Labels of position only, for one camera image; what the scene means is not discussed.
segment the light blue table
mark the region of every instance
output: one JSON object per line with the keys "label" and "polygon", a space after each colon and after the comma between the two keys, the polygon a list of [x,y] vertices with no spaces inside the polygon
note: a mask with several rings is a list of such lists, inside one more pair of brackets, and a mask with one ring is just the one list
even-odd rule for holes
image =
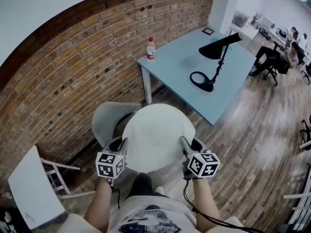
{"label": "light blue table", "polygon": [[192,84],[190,74],[201,71],[212,79],[218,67],[218,60],[202,56],[199,48],[224,37],[218,32],[212,35],[203,33],[204,28],[165,44],[156,49],[155,59],[148,60],[144,56],[138,60],[138,64],[141,66],[148,104],[152,101],[152,74],[213,125],[233,101],[252,68],[255,57],[237,43],[230,45],[225,63],[214,84],[214,91],[201,90]]}

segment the brick wall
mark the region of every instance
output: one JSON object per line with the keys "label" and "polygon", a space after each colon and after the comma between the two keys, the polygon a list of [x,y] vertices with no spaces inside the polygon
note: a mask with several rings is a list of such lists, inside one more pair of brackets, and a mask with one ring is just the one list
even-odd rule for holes
{"label": "brick wall", "polygon": [[141,102],[148,37],[160,47],[206,25],[212,1],[86,0],[32,33],[0,67],[0,188],[33,144],[54,161],[78,153],[100,103]]}

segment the lamp shade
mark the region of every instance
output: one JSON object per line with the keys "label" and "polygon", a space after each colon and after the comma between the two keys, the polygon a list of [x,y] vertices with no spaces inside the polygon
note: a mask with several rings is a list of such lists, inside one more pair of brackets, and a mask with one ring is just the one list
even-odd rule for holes
{"label": "lamp shade", "polygon": [[241,41],[242,38],[238,33],[220,39],[218,41],[212,42],[204,47],[199,48],[200,54],[204,57],[212,60],[218,60],[222,56],[223,47],[228,46],[232,43]]}

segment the black desk lamp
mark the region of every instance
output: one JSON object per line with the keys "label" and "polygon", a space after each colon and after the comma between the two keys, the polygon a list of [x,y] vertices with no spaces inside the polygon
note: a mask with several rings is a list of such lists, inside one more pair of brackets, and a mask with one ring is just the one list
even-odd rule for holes
{"label": "black desk lamp", "polygon": [[[193,72],[190,74],[190,80],[191,82],[199,87],[202,90],[205,90],[207,92],[212,92],[214,90],[214,83],[216,81],[216,77],[219,74],[220,69],[222,68],[222,65],[224,64],[225,60],[225,54],[227,53],[228,47],[230,44],[241,41],[242,38],[238,33],[235,33],[233,35],[230,35],[228,37],[225,37],[223,39],[220,39],[218,41],[212,42],[204,47],[199,48],[200,54],[202,54],[204,57],[212,60],[219,60],[218,64],[219,66],[216,69],[215,76],[210,80],[204,73],[202,72]],[[225,52],[222,56],[223,47],[226,46]],[[205,78],[205,81],[203,83],[197,83],[192,79],[193,74],[198,73],[202,75]]]}

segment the white pillar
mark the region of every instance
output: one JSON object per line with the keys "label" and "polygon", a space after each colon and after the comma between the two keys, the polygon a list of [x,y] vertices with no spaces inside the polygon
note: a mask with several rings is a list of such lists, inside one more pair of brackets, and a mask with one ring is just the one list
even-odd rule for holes
{"label": "white pillar", "polygon": [[209,26],[227,35],[238,0],[214,0],[209,16]]}

